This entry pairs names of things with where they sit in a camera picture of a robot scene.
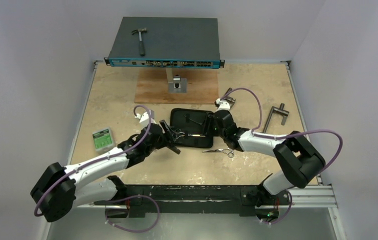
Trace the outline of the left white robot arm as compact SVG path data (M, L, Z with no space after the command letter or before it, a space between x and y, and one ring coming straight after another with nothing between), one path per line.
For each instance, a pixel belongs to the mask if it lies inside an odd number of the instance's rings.
M49 165L39 178L31 197L34 215L55 222L72 208L94 202L118 205L129 197L127 186L114 172L143 162L153 151L168 148L179 154L175 141L179 131L164 121L151 123L110 151L74 165Z

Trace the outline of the silver scissors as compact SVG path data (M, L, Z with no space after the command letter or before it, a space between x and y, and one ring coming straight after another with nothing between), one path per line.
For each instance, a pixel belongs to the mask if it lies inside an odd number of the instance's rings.
M228 158L234 157L234 150L230 148L219 148L219 149L209 149L203 150L203 153L223 153L226 154Z
M186 133L180 130L179 128L176 130L173 130L174 138L175 140L190 137L190 138L204 138L206 135L199 134L199 133Z

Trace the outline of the brown wooden board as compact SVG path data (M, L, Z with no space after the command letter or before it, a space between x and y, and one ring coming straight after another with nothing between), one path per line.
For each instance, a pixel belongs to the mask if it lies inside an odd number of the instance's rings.
M174 69L173 75L187 80L186 92L171 92L164 68L139 70L134 102L138 104L212 104L219 97L218 71Z

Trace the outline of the steel claw hammer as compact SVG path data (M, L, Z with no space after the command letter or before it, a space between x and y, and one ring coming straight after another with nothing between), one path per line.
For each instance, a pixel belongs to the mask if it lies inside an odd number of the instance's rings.
M131 31L131 34L132 35L135 35L137 34L138 35L138 39L139 39L139 55L140 56L145 56L146 54L146 50L145 50L145 46L144 46L144 42L143 42L143 33L146 33L147 32L147 29L146 28L139 28L139 29L135 29L133 31Z

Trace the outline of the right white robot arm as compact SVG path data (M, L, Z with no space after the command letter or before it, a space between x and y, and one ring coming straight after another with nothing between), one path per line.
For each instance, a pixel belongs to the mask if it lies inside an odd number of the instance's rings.
M228 110L218 110L210 119L217 135L231 150L260 153L277 159L281 170L267 177L257 191L259 200L265 204L286 189L306 187L325 167L322 155L298 131L289 135L255 133L237 126Z

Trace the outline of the green clear plastic box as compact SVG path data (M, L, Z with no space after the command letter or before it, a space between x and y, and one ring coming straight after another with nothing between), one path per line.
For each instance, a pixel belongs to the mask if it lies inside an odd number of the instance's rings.
M115 146L112 131L109 127L95 131L92 133L95 151L97 153L104 153Z

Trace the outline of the black zip tool case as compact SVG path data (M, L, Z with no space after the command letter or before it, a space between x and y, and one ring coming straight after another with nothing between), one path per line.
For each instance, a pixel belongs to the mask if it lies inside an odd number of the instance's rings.
M191 134L203 134L203 122L208 114L213 114L210 110L174 108L170 112L170 127L173 130L180 129ZM185 137L175 141L179 147L191 147L208 149L213 146L214 136L206 137Z

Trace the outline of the blue rack network switch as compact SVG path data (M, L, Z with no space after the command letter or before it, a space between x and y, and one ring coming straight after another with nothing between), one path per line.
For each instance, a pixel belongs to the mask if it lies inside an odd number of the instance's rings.
M138 35L143 33L145 56L139 55ZM104 58L111 67L159 67L181 69L220 69L218 20L196 17L122 18L112 49Z

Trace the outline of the grey metal stand bracket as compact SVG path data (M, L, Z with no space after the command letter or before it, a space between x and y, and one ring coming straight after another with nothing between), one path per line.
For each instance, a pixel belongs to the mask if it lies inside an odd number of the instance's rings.
M168 93L185 94L187 92L187 79L179 75L174 75L172 68L166 68Z

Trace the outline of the aluminium table frame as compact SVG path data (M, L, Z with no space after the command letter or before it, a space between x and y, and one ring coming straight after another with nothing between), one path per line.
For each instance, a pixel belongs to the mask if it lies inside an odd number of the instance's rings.
M145 69L145 68L161 68L161 69L166 69L165 67L139 67L139 70ZM219 69L200 69L200 70L219 70ZM136 103L138 107L143 108L145 106L145 103ZM256 129L250 129L253 132L257 134L266 134L266 133L258 133ZM301 135L307 138L307 133L306 132L300 132ZM218 137L217 133L214 130L214 137ZM200 185L200 184L171 184L171 185ZM289 189L286 189L285 191L288 191L289 197L290 197L290 205L285 207L288 210L297 207L297 208L335 208L337 206L336 204L336 199L334 195L330 192L330 187L328 186L323 186L323 185L317 185L317 186L309 186L307 185L304 188L297 188L297 187L291 187ZM91 202L89 204L84 204L80 205L77 207L84 207L84 206L91 206L91 207L104 207L105 211L108 210L107 206L105 205L95 205L95 202ZM275 220L263 220L263 219L258 219L261 224L266 225L266 226L272 226L277 224L278 222L282 221L284 218L284 215L281 215L279 213L279 217ZM111 217L108 217L106 212L105 212L105 219L106 223L111 225L112 224L112 219Z

